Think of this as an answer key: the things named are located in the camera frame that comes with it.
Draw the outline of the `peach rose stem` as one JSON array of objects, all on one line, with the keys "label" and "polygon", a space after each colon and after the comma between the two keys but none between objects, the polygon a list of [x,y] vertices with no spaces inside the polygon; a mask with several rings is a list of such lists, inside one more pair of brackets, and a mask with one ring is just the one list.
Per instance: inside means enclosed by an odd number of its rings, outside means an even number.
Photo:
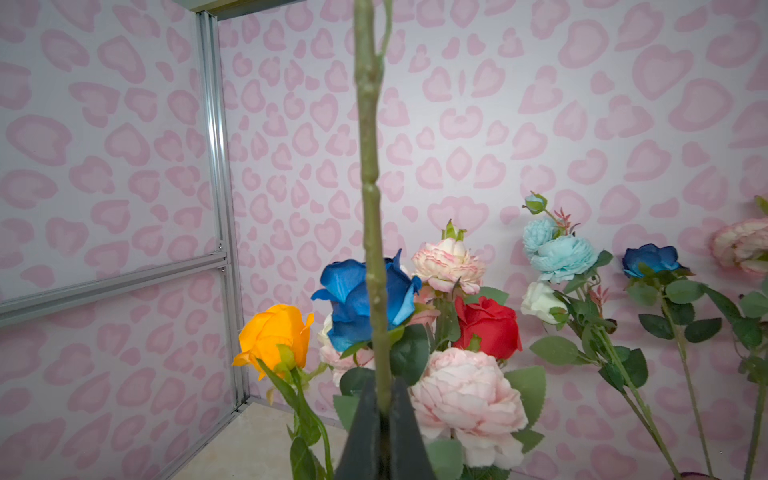
[{"label": "peach rose stem", "polygon": [[376,371],[376,397],[381,416],[391,406],[392,373],[389,359],[387,274],[381,231],[381,192],[377,143],[377,108],[383,81],[383,54],[376,50],[375,6],[354,3],[355,82],[360,139],[360,173],[363,203],[363,245],[366,286]]}]

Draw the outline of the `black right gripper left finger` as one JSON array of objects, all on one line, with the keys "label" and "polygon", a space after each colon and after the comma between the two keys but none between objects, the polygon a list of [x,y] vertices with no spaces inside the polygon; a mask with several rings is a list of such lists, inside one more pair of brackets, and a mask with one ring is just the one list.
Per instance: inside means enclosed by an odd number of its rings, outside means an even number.
[{"label": "black right gripper left finger", "polygon": [[380,411],[375,382],[362,390],[349,434],[335,470],[335,479],[374,480],[379,478]]}]

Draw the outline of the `white rose stem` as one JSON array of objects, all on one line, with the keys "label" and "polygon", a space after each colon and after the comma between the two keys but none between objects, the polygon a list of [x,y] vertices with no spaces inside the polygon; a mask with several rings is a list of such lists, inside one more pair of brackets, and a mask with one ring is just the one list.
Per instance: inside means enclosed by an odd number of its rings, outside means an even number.
[{"label": "white rose stem", "polygon": [[530,283],[522,299],[521,313],[535,316],[546,324],[557,325],[559,321],[551,313],[553,308],[567,311],[566,304],[557,298],[555,291],[547,283]]}]

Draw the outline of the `purple ribbed glass vase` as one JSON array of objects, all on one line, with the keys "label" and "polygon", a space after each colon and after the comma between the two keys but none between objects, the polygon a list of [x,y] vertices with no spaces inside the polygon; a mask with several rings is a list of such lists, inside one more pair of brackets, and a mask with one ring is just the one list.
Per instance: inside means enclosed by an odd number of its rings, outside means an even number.
[{"label": "purple ribbed glass vase", "polygon": [[698,472],[680,472],[680,480],[720,480],[715,476]]}]

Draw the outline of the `pink rose spray stem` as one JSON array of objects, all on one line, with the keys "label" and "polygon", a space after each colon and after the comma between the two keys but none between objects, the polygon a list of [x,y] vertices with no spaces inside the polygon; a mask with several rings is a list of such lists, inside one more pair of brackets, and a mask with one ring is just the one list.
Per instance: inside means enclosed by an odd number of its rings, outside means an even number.
[{"label": "pink rose spray stem", "polygon": [[757,216],[721,228],[709,244],[717,265],[744,280],[745,290],[733,300],[707,290],[709,299],[730,324],[740,357],[739,372],[757,388],[745,479],[755,473],[767,408],[767,198],[757,195],[754,203]]}]

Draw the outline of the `aluminium frame profile left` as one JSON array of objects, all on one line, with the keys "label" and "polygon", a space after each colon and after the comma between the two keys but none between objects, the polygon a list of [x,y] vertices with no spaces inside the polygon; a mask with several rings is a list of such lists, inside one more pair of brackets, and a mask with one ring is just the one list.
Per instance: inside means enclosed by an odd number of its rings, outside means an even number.
[{"label": "aluminium frame profile left", "polygon": [[247,405],[226,47],[303,1],[1,5],[1,475],[169,479]]}]

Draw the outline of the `pale pink white flower bunch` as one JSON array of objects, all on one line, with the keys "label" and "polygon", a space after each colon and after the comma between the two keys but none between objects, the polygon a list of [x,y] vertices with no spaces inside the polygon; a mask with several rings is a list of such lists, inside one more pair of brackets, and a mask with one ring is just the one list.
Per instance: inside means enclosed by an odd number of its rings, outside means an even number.
[{"label": "pale pink white flower bunch", "polygon": [[435,348],[430,325],[411,319],[388,336],[392,372],[408,385],[422,440],[456,443],[464,478],[506,479],[541,443],[542,368],[504,371],[511,358],[483,353],[477,336],[467,350]]}]

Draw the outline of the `blue rose stem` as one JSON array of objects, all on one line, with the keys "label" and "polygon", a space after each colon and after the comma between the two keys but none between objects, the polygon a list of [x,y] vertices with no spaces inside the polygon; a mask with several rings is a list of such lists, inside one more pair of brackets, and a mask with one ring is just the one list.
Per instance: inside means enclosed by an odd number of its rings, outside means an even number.
[{"label": "blue rose stem", "polygon": [[712,339],[720,332],[722,319],[696,318],[693,303],[703,296],[703,291],[698,283],[690,280],[693,273],[680,263],[673,246],[647,243],[629,248],[622,258],[622,270],[629,279],[630,296],[641,304],[660,308],[658,314],[642,314],[639,320],[648,333],[676,345],[706,467],[706,472],[699,477],[713,479],[715,475],[690,369],[688,345]]}]

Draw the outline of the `orange rose stem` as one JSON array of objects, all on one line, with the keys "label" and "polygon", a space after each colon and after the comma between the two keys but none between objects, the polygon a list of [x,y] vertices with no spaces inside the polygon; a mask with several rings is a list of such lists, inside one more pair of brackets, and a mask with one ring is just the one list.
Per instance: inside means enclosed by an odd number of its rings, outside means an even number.
[{"label": "orange rose stem", "polygon": [[325,424],[309,405],[305,390],[320,369],[305,371],[314,315],[296,306],[277,304],[256,314],[238,335],[235,367],[250,366],[293,411],[289,461],[294,479],[335,477],[330,438]]}]

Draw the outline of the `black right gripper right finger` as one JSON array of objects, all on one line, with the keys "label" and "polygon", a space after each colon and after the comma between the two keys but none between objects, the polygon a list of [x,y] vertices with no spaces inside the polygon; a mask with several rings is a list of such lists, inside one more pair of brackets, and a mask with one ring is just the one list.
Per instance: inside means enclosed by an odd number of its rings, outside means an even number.
[{"label": "black right gripper right finger", "polygon": [[396,377],[389,411],[390,478],[435,480],[436,476],[411,405],[408,385]]}]

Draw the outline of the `light blue flower spray stem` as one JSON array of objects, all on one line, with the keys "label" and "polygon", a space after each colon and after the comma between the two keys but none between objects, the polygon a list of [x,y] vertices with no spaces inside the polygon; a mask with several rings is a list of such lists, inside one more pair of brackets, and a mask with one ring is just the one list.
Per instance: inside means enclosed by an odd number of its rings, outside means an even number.
[{"label": "light blue flower spray stem", "polygon": [[624,398],[673,477],[679,479],[680,470],[640,393],[649,379],[645,355],[637,348],[617,346],[611,339],[616,325],[604,313],[607,290],[599,269],[608,265],[613,255],[597,250],[588,239],[579,236],[578,224],[571,216],[551,207],[542,194],[529,192],[523,209],[534,216],[522,234],[523,253],[538,274],[533,282],[547,283],[567,306],[567,311],[551,310],[559,324],[540,320],[554,332],[535,341],[531,346],[533,353],[551,365],[595,367],[603,381]]}]

